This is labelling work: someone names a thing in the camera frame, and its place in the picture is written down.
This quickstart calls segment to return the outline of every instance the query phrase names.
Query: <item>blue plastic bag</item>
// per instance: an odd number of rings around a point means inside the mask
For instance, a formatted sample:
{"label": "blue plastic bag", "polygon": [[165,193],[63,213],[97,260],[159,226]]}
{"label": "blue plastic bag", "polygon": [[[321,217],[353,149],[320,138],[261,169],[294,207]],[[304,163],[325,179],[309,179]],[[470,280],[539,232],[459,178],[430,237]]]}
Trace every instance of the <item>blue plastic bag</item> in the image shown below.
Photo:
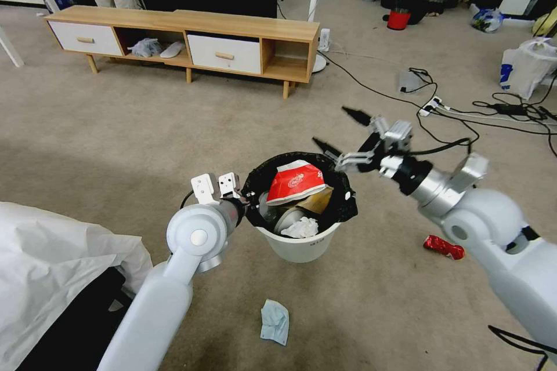
{"label": "blue plastic bag", "polygon": [[470,24],[474,29],[485,33],[493,33],[501,26],[503,15],[498,9],[481,9],[477,12]]}

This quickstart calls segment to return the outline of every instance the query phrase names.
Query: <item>drawer handle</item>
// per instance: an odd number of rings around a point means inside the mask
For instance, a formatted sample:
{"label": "drawer handle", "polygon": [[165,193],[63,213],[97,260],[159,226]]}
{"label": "drawer handle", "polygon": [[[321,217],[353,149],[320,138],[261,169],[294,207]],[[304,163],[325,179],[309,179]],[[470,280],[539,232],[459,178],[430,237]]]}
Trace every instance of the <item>drawer handle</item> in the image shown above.
{"label": "drawer handle", "polygon": [[231,61],[234,59],[234,55],[225,54],[224,52],[215,52],[215,56],[218,56],[219,58],[229,59]]}
{"label": "drawer handle", "polygon": [[95,43],[95,40],[93,38],[77,37],[77,41],[78,42],[83,42],[83,43]]}

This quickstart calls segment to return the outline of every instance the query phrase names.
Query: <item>red bucket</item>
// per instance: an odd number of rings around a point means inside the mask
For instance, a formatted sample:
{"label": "red bucket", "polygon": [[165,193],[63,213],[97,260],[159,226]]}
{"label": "red bucket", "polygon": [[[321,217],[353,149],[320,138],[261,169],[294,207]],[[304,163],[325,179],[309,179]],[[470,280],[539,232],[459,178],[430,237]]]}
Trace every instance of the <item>red bucket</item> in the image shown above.
{"label": "red bucket", "polygon": [[410,19],[410,13],[405,11],[405,13],[390,11],[389,21],[387,22],[387,27],[392,30],[404,30]]}

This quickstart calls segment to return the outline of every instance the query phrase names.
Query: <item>white sheet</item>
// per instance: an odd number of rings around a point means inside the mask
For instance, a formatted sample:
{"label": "white sheet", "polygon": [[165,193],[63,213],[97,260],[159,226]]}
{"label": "white sheet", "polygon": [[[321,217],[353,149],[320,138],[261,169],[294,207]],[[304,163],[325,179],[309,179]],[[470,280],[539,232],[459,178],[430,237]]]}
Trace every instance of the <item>white sheet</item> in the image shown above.
{"label": "white sheet", "polygon": [[0,202],[0,369],[15,370],[74,297],[116,265],[136,293],[153,267],[141,237]]}

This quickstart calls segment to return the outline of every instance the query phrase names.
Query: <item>white drawer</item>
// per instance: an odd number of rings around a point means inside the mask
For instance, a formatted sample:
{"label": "white drawer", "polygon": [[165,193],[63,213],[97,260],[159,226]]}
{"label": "white drawer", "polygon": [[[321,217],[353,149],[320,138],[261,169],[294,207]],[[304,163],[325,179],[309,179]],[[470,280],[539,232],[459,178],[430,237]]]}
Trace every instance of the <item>white drawer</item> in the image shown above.
{"label": "white drawer", "polygon": [[49,24],[64,49],[122,56],[110,26],[56,21]]}
{"label": "white drawer", "polygon": [[188,35],[194,65],[261,74],[259,42]]}

